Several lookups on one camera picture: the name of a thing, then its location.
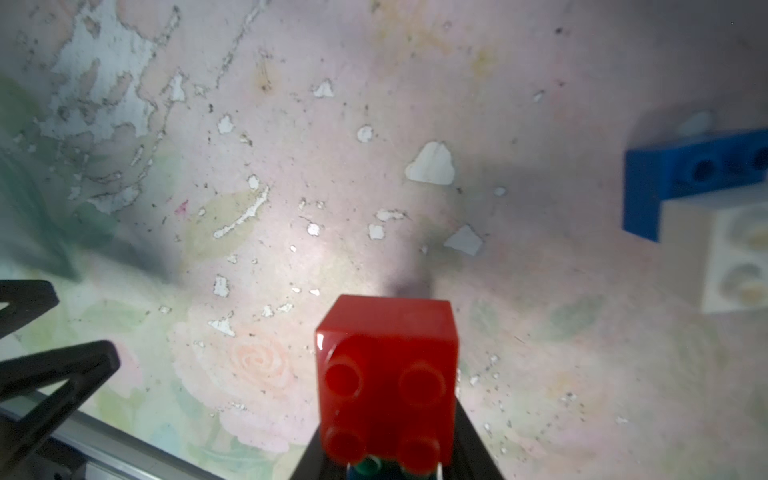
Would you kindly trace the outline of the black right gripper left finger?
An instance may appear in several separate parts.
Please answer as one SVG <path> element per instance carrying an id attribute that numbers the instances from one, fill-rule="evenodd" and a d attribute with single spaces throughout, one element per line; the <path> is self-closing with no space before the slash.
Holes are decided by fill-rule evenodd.
<path id="1" fill-rule="evenodd" d="M 1 336 L 30 324 L 59 304 L 44 280 L 1 282 Z M 120 368 L 114 344 L 99 340 L 1 362 L 1 400 L 62 385 L 31 411 L 1 429 L 1 472 L 10 474 Z"/>

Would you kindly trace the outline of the green lego plate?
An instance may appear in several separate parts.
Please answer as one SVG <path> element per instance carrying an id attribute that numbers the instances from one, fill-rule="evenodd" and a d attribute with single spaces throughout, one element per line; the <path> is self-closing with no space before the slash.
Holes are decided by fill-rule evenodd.
<path id="1" fill-rule="evenodd" d="M 367 456 L 362 462 L 348 466 L 347 480 L 436 480 L 438 472 L 428 475 L 416 475 L 405 470 L 393 460 Z"/>

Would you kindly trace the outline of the red lego brick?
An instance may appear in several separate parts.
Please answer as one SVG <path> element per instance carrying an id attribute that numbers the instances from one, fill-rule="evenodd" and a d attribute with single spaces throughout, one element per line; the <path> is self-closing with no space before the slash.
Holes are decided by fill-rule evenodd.
<path id="1" fill-rule="evenodd" d="M 319 435 L 333 461 L 425 475 L 452 462 L 459 336 L 445 300 L 341 295 L 315 330 Z"/>

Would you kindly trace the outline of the blue lego brick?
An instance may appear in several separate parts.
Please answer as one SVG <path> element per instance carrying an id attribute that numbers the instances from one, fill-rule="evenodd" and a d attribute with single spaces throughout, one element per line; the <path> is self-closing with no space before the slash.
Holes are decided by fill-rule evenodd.
<path id="1" fill-rule="evenodd" d="M 765 129 L 631 148 L 624 156 L 622 229 L 656 242 L 664 201 L 760 183 L 766 175 Z"/>

